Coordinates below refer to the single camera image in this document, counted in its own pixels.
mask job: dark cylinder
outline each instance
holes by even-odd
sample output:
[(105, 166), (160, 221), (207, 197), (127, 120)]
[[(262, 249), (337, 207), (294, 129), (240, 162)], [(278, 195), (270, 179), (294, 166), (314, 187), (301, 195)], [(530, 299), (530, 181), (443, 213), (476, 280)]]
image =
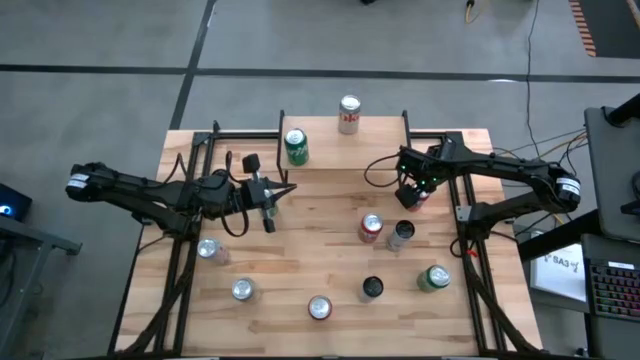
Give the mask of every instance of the dark cylinder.
[(623, 127), (634, 117), (640, 118), (640, 93), (611, 111), (606, 119), (613, 126)]

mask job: gray floor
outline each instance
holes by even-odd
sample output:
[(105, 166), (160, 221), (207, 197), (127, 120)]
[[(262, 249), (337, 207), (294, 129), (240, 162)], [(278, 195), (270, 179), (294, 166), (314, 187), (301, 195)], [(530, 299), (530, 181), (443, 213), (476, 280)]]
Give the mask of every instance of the gray floor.
[[(640, 74), (640, 61), (587, 56), (568, 3), (540, 1), (532, 73)], [(4, 1), (0, 64), (186, 66), (205, 3)], [(465, 26), (463, 0), (370, 7), (357, 0), (219, 0), (199, 66), (523, 74), (533, 4), (493, 0)], [(19, 351), (52, 358), (106, 351), (140, 226), (114, 207), (67, 199), (64, 185), (76, 162), (152, 176), (181, 83), (182, 76), (0, 73), (0, 181), (34, 198), (31, 225), (84, 243), (77, 258), (49, 261), (39, 314), (25, 324)], [(533, 83), (531, 91), (531, 123), (541, 140), (580, 128), (584, 108), (617, 105), (638, 87)], [(280, 109), (333, 114), (347, 93), (362, 98), (366, 114), (407, 109), (415, 128), (483, 127), (495, 146), (530, 142), (525, 84), (479, 81), (197, 76), (181, 128), (209, 128), (214, 119), (227, 129), (274, 128)], [(595, 199), (586, 148), (572, 160), (584, 184), (577, 215)], [(547, 349), (570, 354), (586, 344), (581, 314), (540, 304), (535, 310)]]

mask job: white can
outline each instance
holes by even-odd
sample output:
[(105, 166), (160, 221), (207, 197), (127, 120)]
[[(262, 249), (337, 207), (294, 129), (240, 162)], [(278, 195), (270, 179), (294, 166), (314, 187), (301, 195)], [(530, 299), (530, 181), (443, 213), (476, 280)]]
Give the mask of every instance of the white can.
[(219, 265), (228, 264), (231, 260), (229, 250), (216, 239), (202, 239), (198, 241), (198, 255), (203, 259), (212, 260)]
[(340, 100), (338, 130), (343, 134), (355, 134), (360, 124), (360, 99), (347, 95)]
[(387, 249), (389, 251), (398, 252), (404, 245), (411, 240), (416, 232), (416, 228), (409, 220), (400, 220), (393, 228), (393, 232), (387, 238)]

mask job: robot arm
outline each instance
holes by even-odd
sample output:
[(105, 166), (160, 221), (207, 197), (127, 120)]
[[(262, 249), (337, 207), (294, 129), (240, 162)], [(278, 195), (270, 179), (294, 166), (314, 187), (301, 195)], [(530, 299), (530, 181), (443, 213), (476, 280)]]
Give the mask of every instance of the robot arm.
[[(440, 184), (466, 174), (478, 174), (523, 182), (532, 192), (496, 204), (477, 203), (456, 209), (469, 237), (487, 237), (500, 220), (535, 211), (551, 213), (574, 211), (580, 203), (580, 181), (558, 163), (480, 154), (447, 139), (429, 147), (426, 153), (401, 146), (396, 164), (400, 183), (396, 197), (405, 208), (413, 206), (422, 191), (433, 192)], [(406, 184), (406, 179), (415, 183)]]
[[(170, 236), (191, 236), (195, 218), (199, 215), (215, 220), (235, 213), (260, 209), (265, 231), (274, 232), (273, 220), (267, 215), (275, 202), (295, 189), (295, 184), (280, 184), (261, 178), (260, 162), (256, 154), (243, 159), (249, 179), (232, 182), (227, 170), (218, 169), (199, 179), (157, 182), (143, 177), (119, 173), (102, 163), (74, 165), (67, 183), (67, 195), (82, 202), (105, 201), (131, 211), (141, 220), (148, 218)], [(265, 191), (285, 189), (267, 196)]]

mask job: white paper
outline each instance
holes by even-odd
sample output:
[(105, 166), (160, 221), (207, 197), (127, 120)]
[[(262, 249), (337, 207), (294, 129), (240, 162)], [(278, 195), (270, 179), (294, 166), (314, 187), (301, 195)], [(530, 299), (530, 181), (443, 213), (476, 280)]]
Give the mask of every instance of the white paper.
[(531, 261), (531, 287), (587, 301), (582, 245), (573, 244)]

